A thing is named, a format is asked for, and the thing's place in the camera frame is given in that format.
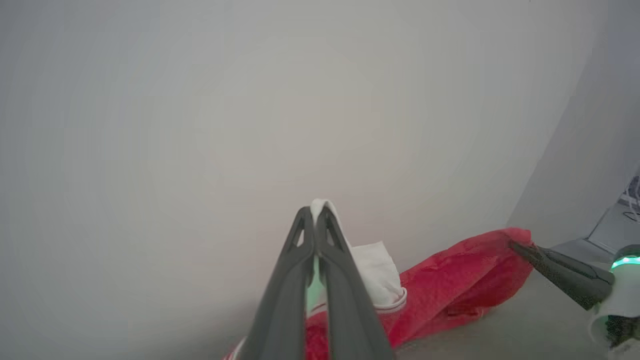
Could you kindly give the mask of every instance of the cable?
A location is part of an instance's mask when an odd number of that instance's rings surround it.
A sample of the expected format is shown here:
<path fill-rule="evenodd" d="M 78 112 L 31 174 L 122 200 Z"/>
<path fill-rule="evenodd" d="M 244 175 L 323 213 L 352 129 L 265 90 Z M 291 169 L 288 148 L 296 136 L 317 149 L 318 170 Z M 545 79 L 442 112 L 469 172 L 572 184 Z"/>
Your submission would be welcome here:
<path fill-rule="evenodd" d="M 636 184 L 636 205 L 638 205 L 638 209 L 640 209 L 640 200 L 638 200 L 638 198 L 640 197 L 640 195 L 638 195 L 638 191 L 640 191 L 640 177 L 638 177 L 638 181 Z M 640 223 L 640 218 L 638 218 L 638 213 L 636 213 L 636 222 Z"/>
<path fill-rule="evenodd" d="M 627 218 L 629 218 L 629 220 L 631 221 L 636 221 L 636 218 L 638 217 L 638 215 L 640 215 L 640 213 L 635 213 L 636 215 L 634 217 L 631 217 L 632 212 L 631 211 L 625 211 L 624 213 L 622 213 L 622 215 L 625 215 Z"/>
<path fill-rule="evenodd" d="M 631 183 L 633 183 L 633 182 L 634 182 L 634 179 L 635 179 L 635 178 L 636 178 L 636 177 L 634 176 L 634 177 L 631 179 Z M 638 217 L 638 215 L 639 215 L 639 214 L 638 214 L 638 213 L 636 213 L 636 209 L 634 209 L 634 205 L 633 205 L 633 202 L 632 202 L 632 200 L 633 200 L 633 199 L 635 199 L 635 200 L 636 200 L 636 204 L 638 205 L 638 208 L 640 208 L 640 201 L 638 201 L 638 198 L 637 198 L 637 196 L 638 196 L 638 190 L 640 190 L 640 177 L 638 178 L 638 182 L 637 182 L 637 185 L 636 185 L 636 193 L 635 193 L 635 195 L 636 195 L 636 196 L 635 196 L 635 197 L 632 197 L 632 196 L 631 196 L 631 192 L 629 191 L 629 188 L 631 187 L 631 183 L 629 183 L 629 185 L 627 185 L 627 188 L 625 189 L 625 192 L 624 192 L 625 194 L 627 194 L 627 197 L 628 197 L 627 204 L 629 205 L 629 210 L 631 210 L 631 211 L 629 211 L 628 213 L 627 213 L 627 212 L 624 212 L 623 214 L 624 214 L 626 217 L 628 217 L 629 219 L 633 220 L 633 219 L 628 215 L 628 214 L 633 213 L 633 214 L 634 214 L 634 217 L 636 218 L 636 219 L 635 219 L 635 221 L 636 221 L 638 224 L 640 224 L 640 217 Z"/>

